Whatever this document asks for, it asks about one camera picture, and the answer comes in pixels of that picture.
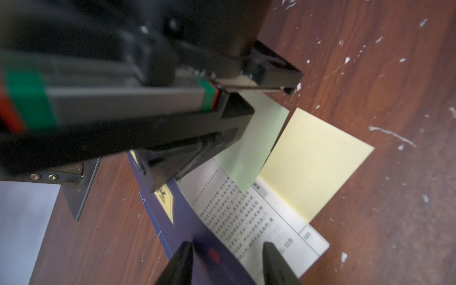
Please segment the yellow sticky note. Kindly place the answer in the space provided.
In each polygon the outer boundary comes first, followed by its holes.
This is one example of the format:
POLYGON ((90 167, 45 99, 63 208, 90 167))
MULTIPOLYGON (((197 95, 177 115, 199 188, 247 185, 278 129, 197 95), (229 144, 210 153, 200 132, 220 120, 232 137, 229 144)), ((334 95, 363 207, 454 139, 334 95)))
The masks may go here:
POLYGON ((373 146, 296 109, 260 179, 311 222, 373 151, 373 146))

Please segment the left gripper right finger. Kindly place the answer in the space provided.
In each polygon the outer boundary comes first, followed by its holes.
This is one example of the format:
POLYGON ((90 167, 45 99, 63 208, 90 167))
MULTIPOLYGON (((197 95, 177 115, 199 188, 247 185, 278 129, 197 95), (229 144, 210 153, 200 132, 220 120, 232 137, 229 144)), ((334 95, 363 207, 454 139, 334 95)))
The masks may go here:
POLYGON ((299 279, 272 242, 263 243, 262 264, 266 285, 300 285, 299 279))

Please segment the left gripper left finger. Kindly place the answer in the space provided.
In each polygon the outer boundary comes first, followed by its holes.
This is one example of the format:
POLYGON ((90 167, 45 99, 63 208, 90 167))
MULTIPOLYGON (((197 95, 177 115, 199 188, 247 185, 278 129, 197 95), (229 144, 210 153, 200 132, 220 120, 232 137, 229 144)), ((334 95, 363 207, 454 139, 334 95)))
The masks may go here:
POLYGON ((191 285, 193 272, 193 246, 183 242, 173 255, 155 285, 191 285))

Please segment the light green sticky note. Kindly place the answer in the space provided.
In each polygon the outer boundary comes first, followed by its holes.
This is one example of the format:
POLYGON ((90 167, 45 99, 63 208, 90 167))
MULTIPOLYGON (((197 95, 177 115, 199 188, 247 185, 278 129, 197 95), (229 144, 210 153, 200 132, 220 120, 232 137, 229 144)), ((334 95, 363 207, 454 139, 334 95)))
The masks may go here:
POLYGON ((242 138, 214 159, 239 190, 245 193, 259 176, 289 110, 260 91, 243 91, 241 96, 254 108, 254 114, 242 138))

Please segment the dark blue book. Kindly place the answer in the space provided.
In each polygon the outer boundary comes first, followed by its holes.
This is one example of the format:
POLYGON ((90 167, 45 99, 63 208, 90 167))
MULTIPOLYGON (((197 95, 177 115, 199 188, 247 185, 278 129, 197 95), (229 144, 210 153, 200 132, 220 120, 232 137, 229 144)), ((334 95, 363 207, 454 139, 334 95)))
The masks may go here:
POLYGON ((195 285, 262 285, 266 242, 275 245, 298 277, 329 249, 260 179, 241 192, 212 159, 151 192, 152 176, 140 168, 135 154, 128 158, 166 256, 172 258, 185 241, 193 244, 195 285))

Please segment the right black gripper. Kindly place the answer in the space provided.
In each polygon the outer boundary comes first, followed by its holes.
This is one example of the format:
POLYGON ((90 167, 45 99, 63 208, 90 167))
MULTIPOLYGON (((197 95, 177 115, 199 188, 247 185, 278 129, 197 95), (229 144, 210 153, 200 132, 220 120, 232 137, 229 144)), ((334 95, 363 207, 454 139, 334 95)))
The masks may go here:
POLYGON ((2 1, 1 173, 174 141, 217 110, 270 1, 2 1))

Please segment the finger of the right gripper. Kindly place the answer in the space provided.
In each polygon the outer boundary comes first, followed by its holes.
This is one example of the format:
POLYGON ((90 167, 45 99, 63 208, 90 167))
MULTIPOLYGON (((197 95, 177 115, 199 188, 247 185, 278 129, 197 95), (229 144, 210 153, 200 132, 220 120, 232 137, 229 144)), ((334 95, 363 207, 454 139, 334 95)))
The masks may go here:
POLYGON ((174 141, 135 150, 142 190, 158 191, 170 179, 183 178, 241 139, 255 110, 237 93, 222 98, 214 112, 173 118, 174 141))
POLYGON ((302 76, 300 70, 258 40, 239 75, 218 78, 217 82, 227 90, 283 91, 289 95, 297 88, 302 76))

